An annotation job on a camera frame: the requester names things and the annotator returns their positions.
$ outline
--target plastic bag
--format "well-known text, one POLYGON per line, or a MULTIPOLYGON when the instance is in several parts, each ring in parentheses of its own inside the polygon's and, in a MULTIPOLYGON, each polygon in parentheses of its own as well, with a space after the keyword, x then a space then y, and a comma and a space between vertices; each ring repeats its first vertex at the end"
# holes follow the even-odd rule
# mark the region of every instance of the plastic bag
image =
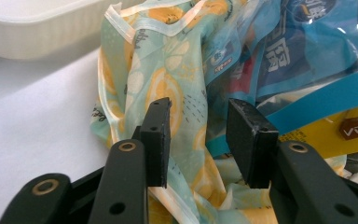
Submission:
POLYGON ((168 187, 149 188, 151 223, 276 223, 268 190, 244 186, 235 161, 216 162, 205 147, 205 55, 226 46, 211 41, 219 36, 223 43, 220 30, 272 2, 146 1, 107 10, 91 129, 110 147, 132 136, 150 102, 172 101, 168 187))
POLYGON ((358 111, 358 0, 288 1, 280 24, 266 38, 258 109, 283 141, 325 158, 358 152, 358 137, 347 136, 358 133, 358 117, 348 124, 358 111))
POLYGON ((202 52, 209 107, 206 146, 213 157, 229 152, 228 99, 255 103, 263 52, 263 44, 258 44, 278 23, 279 7, 280 1, 249 2, 248 9, 232 19, 237 25, 220 29, 202 52))

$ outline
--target blue plastic wrapper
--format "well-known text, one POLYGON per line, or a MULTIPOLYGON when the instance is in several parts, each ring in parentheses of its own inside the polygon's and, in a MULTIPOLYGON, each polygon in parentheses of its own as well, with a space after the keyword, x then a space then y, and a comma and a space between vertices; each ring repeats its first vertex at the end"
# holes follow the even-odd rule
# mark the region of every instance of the blue plastic wrapper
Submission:
POLYGON ((225 138, 228 99, 255 102, 262 59, 259 52, 263 49, 259 44, 263 45, 262 40, 279 21, 280 1, 248 4, 253 4, 253 10, 235 18, 237 26, 219 30, 209 43, 215 48, 203 52, 209 107, 206 145, 213 156, 228 152, 225 138))
POLYGON ((358 0, 283 0, 274 16, 264 20, 277 20, 275 28, 256 47, 245 45, 237 67, 207 86, 214 156, 229 152, 229 98, 258 105, 281 133, 358 106, 358 0), (301 90, 298 102, 280 98, 301 90))

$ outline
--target snack package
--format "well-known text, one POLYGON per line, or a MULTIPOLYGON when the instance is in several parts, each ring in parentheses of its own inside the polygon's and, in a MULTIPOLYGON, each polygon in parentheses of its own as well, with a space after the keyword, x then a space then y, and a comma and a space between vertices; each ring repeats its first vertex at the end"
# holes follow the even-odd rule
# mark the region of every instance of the snack package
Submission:
POLYGON ((263 5, 254 1, 247 6, 248 11, 232 19, 237 25, 224 26, 202 51, 209 107, 206 146, 213 157, 229 152, 228 99, 255 103, 262 40, 279 21, 280 1, 265 1, 263 5))
POLYGON ((323 158, 358 152, 358 107, 312 122, 280 140, 306 142, 323 158))
POLYGON ((358 152, 358 0, 283 1, 265 41, 257 109, 281 140, 324 158, 358 152))
POLYGON ((284 0, 281 9, 262 52, 258 101, 358 67, 358 0, 284 0))

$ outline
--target white table surface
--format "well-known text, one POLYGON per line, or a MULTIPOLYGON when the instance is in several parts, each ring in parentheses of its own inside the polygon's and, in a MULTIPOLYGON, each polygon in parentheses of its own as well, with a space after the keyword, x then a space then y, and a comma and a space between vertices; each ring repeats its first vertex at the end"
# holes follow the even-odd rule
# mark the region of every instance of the white table surface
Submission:
POLYGON ((0 217, 39 175, 75 181, 104 166, 108 150, 90 131, 97 55, 71 46, 27 62, 0 59, 0 217))

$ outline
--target white tray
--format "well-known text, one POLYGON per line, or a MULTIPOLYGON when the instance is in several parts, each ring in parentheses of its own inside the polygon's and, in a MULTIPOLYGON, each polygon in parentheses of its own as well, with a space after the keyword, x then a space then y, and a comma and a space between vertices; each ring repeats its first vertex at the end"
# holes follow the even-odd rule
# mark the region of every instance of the white tray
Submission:
MULTIPOLYGON (((104 12, 120 0, 0 0, 0 57, 32 59, 88 36, 99 38, 104 12)), ((142 0, 123 1, 130 7, 142 0)))

